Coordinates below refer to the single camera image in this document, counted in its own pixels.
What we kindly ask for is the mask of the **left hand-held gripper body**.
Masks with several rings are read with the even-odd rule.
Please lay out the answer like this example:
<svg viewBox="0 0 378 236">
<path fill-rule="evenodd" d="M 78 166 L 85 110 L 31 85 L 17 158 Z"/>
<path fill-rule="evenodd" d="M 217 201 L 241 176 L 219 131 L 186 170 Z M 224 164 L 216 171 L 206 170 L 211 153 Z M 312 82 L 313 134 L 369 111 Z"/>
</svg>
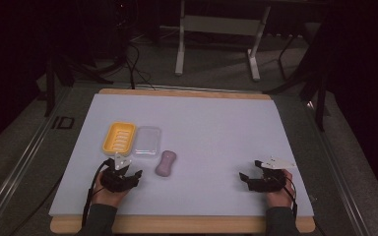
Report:
<svg viewBox="0 0 378 236">
<path fill-rule="evenodd" d="M 122 175 L 121 169 L 131 165 L 131 158 L 120 153 L 109 158 L 107 168 L 102 171 L 101 185 L 110 192 L 125 192 L 138 186 L 132 176 Z"/>
</svg>

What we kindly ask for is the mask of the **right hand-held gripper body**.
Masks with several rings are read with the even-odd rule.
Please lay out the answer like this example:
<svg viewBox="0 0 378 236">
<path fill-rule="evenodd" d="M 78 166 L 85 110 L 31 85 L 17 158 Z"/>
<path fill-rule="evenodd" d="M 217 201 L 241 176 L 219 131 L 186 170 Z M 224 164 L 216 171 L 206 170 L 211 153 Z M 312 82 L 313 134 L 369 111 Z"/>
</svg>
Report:
<svg viewBox="0 0 378 236">
<path fill-rule="evenodd" d="M 283 170 L 294 168 L 295 164 L 272 156 L 262 162 L 264 162 L 264 168 L 260 168 L 262 177 L 260 179 L 251 179 L 251 183 L 247 184 L 248 189 L 259 193 L 280 191 L 286 182 Z"/>
</svg>

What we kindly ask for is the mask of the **purple soap bar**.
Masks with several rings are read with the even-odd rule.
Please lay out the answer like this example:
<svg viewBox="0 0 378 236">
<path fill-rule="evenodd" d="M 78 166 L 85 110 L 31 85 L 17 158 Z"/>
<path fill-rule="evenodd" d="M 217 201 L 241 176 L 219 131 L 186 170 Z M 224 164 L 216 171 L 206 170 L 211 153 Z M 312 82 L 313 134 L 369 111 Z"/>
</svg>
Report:
<svg viewBox="0 0 378 236">
<path fill-rule="evenodd" d="M 155 169 L 156 175 L 160 177 L 168 177 L 171 174 L 171 169 L 177 154 L 171 150 L 165 150 L 161 154 L 160 161 Z"/>
</svg>

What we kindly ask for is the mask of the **yellow soap dish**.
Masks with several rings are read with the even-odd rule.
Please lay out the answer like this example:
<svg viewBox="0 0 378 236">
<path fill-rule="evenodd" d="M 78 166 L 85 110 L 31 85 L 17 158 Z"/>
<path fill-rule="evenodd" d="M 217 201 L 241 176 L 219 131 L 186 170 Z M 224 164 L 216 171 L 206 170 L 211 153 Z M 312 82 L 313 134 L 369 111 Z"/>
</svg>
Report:
<svg viewBox="0 0 378 236">
<path fill-rule="evenodd" d="M 102 151 L 108 155 L 114 155 L 117 152 L 128 155 L 133 146 L 136 130 L 136 126 L 132 123 L 112 123 L 105 136 Z"/>
</svg>

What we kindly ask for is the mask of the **clear plastic soap dish lid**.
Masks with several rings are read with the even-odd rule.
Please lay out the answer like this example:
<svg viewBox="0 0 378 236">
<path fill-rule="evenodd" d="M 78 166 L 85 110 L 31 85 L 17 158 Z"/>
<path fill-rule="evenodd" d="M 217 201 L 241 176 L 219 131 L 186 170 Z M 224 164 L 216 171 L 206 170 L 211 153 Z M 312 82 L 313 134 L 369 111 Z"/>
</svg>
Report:
<svg viewBox="0 0 378 236">
<path fill-rule="evenodd" d="M 133 155 L 136 157 L 152 157 L 159 155 L 161 129 L 153 126 L 142 126 L 137 130 L 133 145 Z"/>
</svg>

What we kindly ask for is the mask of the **person's left hand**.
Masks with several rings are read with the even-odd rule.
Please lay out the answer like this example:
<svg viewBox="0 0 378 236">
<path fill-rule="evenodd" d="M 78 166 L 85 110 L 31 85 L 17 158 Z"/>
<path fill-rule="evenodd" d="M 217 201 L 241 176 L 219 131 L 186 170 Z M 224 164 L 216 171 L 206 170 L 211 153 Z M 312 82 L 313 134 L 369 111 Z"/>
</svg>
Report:
<svg viewBox="0 0 378 236">
<path fill-rule="evenodd" d="M 124 198 L 127 196 L 128 191 L 125 192 L 110 192 L 106 190 L 101 184 L 97 183 L 94 187 L 92 204 L 93 205 L 106 205 L 118 208 Z"/>
</svg>

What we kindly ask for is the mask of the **person's right hand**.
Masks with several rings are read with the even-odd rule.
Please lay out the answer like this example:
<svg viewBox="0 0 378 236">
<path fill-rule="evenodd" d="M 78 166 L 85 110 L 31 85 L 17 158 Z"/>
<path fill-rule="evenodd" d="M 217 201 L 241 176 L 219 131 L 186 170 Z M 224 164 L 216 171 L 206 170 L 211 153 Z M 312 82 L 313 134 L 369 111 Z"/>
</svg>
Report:
<svg viewBox="0 0 378 236">
<path fill-rule="evenodd" d="M 292 207 L 292 198 L 295 196 L 291 184 L 292 174 L 285 169 L 283 170 L 283 174 L 286 178 L 285 186 L 278 192 L 268 193 L 266 195 L 268 207 Z"/>
</svg>

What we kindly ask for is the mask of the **pale lilac table mat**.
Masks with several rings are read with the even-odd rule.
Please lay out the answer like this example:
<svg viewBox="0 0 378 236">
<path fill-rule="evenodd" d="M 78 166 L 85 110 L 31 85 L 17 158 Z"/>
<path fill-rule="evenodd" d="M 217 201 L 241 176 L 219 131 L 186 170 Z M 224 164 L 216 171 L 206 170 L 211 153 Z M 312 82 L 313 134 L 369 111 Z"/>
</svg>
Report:
<svg viewBox="0 0 378 236">
<path fill-rule="evenodd" d="M 157 159 L 133 157 L 129 171 L 142 177 L 125 197 L 122 215 L 262 215 L 264 195 L 249 191 L 239 176 L 259 177 L 258 160 L 294 161 L 271 100 L 97 94 L 50 215 L 82 213 L 115 121 L 160 128 L 160 147 L 177 155 L 168 177 L 156 175 Z"/>
</svg>

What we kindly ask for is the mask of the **wooden table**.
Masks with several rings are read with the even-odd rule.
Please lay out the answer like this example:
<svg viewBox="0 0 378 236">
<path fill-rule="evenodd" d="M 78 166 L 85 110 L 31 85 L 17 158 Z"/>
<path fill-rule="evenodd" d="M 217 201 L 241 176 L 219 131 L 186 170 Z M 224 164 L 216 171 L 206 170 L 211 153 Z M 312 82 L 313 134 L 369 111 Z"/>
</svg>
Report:
<svg viewBox="0 0 378 236">
<path fill-rule="evenodd" d="M 200 92 L 173 90 L 127 90 L 104 88 L 97 94 L 124 94 L 150 96 L 177 96 L 195 98 L 231 98 L 271 100 L 262 94 L 244 94 L 229 92 Z M 295 159 L 293 183 L 297 190 L 299 205 L 296 225 L 302 232 L 311 232 L 315 228 L 313 208 L 308 199 L 303 180 Z M 113 230 L 116 233 L 258 233 L 265 228 L 262 215 L 122 215 L 118 211 Z M 75 233 L 81 227 L 82 214 L 52 216 L 50 229 L 54 233 Z"/>
</svg>

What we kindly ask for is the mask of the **black metal stand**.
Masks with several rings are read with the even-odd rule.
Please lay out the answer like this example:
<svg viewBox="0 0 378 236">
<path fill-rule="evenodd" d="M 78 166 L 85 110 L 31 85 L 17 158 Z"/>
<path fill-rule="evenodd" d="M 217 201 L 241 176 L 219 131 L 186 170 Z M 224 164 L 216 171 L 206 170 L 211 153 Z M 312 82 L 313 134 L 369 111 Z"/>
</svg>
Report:
<svg viewBox="0 0 378 236">
<path fill-rule="evenodd" d="M 321 132 L 324 132 L 323 116 L 328 81 L 327 64 L 330 61 L 330 42 L 322 23 L 304 23 L 299 32 L 309 47 L 298 67 L 286 79 L 286 82 L 276 88 L 263 91 L 263 94 L 278 94 L 299 84 L 304 84 L 299 93 L 302 101 L 310 103 L 317 96 L 314 104 L 315 123 Z"/>
</svg>

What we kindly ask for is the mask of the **metal floor rail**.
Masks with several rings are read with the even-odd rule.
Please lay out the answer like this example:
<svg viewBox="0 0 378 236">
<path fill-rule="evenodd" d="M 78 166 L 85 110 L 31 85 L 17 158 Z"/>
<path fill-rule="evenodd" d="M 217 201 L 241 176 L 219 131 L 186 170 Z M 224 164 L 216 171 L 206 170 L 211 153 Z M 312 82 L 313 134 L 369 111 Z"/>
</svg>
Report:
<svg viewBox="0 0 378 236">
<path fill-rule="evenodd" d="M 334 153 L 332 144 L 330 143 L 327 137 L 327 134 L 325 132 L 322 132 L 319 129 L 319 126 L 316 124 L 316 121 L 315 121 L 316 107 L 313 105 L 311 101 L 304 102 L 303 105 L 306 108 L 308 117 L 310 118 L 312 124 L 314 125 L 316 129 L 317 137 L 322 143 L 323 150 L 327 156 L 327 161 L 329 164 L 331 175 L 336 184 L 339 196 L 343 202 L 346 213 L 348 215 L 348 218 L 350 220 L 350 223 L 353 227 L 353 230 L 356 236 L 369 236 L 369 230 L 353 198 L 353 195 L 345 179 L 345 175 L 343 174 L 340 168 L 338 158 L 336 154 Z"/>
<path fill-rule="evenodd" d="M 48 115 L 45 115 L 44 102 L 34 100 L 0 135 L 0 216 L 55 120 L 55 112 L 70 91 L 70 88 L 61 88 L 56 93 L 55 105 Z"/>
</svg>

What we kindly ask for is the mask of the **white desk frame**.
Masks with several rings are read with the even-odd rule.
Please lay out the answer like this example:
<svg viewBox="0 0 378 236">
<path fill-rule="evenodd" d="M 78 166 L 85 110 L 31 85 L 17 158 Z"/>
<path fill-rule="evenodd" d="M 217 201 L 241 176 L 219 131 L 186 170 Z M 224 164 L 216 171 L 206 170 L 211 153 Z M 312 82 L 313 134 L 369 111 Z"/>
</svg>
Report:
<svg viewBox="0 0 378 236">
<path fill-rule="evenodd" d="M 266 5 L 260 20 L 249 19 L 232 19 L 222 17 L 187 15 L 185 5 L 189 0 L 180 0 L 180 16 L 179 16 L 179 42 L 177 49 L 177 57 L 175 63 L 175 75 L 181 76 L 184 70 L 185 59 L 185 32 L 207 32 L 220 34 L 234 34 L 253 36 L 254 44 L 246 53 L 250 74 L 252 80 L 258 82 L 261 80 L 259 66 L 256 54 L 259 49 L 264 29 L 267 24 L 272 7 Z"/>
</svg>

